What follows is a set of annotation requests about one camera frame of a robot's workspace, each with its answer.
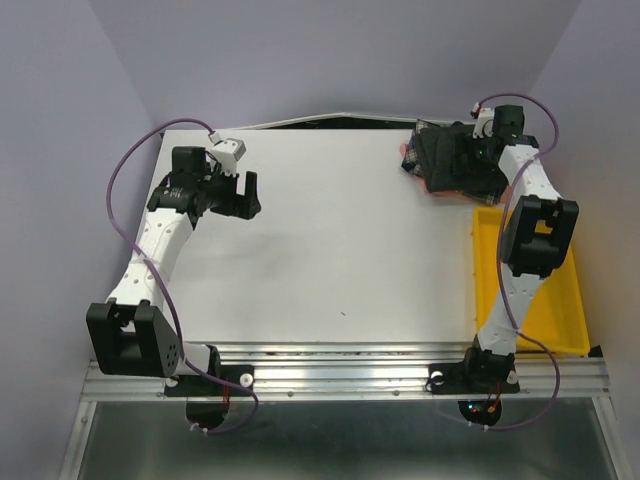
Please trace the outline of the folded pink skirt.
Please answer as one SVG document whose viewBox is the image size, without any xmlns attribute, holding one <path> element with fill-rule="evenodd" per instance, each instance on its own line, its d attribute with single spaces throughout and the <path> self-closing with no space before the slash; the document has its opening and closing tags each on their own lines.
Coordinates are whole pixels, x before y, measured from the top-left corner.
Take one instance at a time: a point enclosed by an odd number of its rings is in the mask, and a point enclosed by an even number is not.
<svg viewBox="0 0 640 480">
<path fill-rule="evenodd" d="M 481 205 L 496 206 L 504 203 L 512 193 L 512 188 L 510 186 L 508 186 L 499 197 L 494 197 L 492 194 L 490 194 L 489 196 L 474 196 L 458 191 L 443 191 L 432 193 L 427 189 L 424 179 L 421 176 L 414 174 L 413 170 L 405 165 L 404 159 L 407 156 L 408 150 L 409 148 L 407 143 L 401 144 L 399 147 L 399 153 L 402 159 L 400 168 L 410 177 L 412 177 L 425 193 L 430 194 L 434 197 L 470 200 Z"/>
</svg>

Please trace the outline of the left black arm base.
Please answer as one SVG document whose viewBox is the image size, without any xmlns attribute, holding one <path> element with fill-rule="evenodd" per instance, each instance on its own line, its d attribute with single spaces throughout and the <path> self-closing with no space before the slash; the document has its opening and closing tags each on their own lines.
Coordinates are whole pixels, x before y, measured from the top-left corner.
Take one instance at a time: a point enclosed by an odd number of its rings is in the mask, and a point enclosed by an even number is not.
<svg viewBox="0 0 640 480">
<path fill-rule="evenodd" d="M 229 383 L 252 389 L 255 378 L 255 368 L 251 364 L 228 365 L 223 364 L 219 377 Z M 249 397 L 250 394 L 237 388 L 229 388 L 219 383 L 203 378 L 201 375 L 179 375 L 173 386 L 166 384 L 164 395 L 169 398 L 211 397 L 231 398 Z"/>
</svg>

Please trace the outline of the yellow plastic tray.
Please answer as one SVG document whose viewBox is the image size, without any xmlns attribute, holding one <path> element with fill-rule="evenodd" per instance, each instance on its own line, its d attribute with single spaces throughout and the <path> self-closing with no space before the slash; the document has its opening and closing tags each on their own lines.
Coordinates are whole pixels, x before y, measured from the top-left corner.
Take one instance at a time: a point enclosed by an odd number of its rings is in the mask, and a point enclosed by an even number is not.
<svg viewBox="0 0 640 480">
<path fill-rule="evenodd" d="M 498 293 L 495 257 L 502 210 L 473 210 L 471 235 L 474 259 L 475 322 L 488 319 Z M 555 353 L 586 355 L 591 349 L 573 251 L 544 282 L 524 320 L 524 333 Z"/>
</svg>

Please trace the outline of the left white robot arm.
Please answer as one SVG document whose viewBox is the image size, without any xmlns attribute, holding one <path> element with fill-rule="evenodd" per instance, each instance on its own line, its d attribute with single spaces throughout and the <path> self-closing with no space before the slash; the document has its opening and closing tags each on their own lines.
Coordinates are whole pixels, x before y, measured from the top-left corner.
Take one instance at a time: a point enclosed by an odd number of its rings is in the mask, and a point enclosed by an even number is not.
<svg viewBox="0 0 640 480">
<path fill-rule="evenodd" d="M 205 213 L 251 220 L 260 212 L 256 173 L 247 172 L 244 190 L 237 190 L 237 164 L 245 152 L 244 142 L 233 138 L 172 149 L 171 169 L 151 193 L 123 276 L 107 300 L 91 304 L 86 314 L 102 373 L 176 373 L 184 347 L 177 309 L 166 298 L 168 284 Z"/>
</svg>

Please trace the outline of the aluminium rail frame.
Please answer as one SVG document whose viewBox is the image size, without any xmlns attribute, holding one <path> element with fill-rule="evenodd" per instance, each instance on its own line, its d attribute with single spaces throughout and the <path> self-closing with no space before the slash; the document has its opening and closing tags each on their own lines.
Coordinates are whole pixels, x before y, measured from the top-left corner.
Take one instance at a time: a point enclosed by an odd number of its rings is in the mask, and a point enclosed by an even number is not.
<svg viewBox="0 0 640 480">
<path fill-rule="evenodd" d="M 158 379 L 86 372 L 64 479 L 630 479 L 600 357 L 517 364 L 498 432 L 463 424 L 426 391 L 455 343 L 224 344 L 254 369 L 260 406 L 231 435 L 190 430 Z M 553 377 L 561 372 L 560 380 Z"/>
</svg>

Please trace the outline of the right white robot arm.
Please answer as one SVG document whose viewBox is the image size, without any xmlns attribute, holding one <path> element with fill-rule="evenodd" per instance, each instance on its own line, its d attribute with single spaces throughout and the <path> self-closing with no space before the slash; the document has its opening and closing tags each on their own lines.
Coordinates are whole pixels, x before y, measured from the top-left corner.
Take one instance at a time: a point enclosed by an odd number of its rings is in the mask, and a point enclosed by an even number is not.
<svg viewBox="0 0 640 480">
<path fill-rule="evenodd" d="M 564 262 L 579 207 L 549 180 L 542 152 L 524 135 L 524 110 L 516 105 L 472 110 L 474 141 L 493 142 L 492 159 L 510 193 L 501 216 L 496 253 L 498 293 L 460 366 L 463 384 L 482 390 L 514 369 L 517 338 L 537 291 Z"/>
</svg>

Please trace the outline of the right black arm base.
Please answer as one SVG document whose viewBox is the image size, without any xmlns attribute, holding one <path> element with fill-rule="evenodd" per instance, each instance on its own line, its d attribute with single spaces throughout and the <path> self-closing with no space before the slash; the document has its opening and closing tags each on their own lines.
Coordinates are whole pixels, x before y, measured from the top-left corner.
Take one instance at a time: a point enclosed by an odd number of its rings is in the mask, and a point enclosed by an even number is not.
<svg viewBox="0 0 640 480">
<path fill-rule="evenodd" d="M 502 374 L 472 367 L 460 362 L 439 362 L 428 365 L 426 384 L 436 395 L 472 394 L 516 394 L 520 392 L 518 382 L 510 384 Z"/>
</svg>

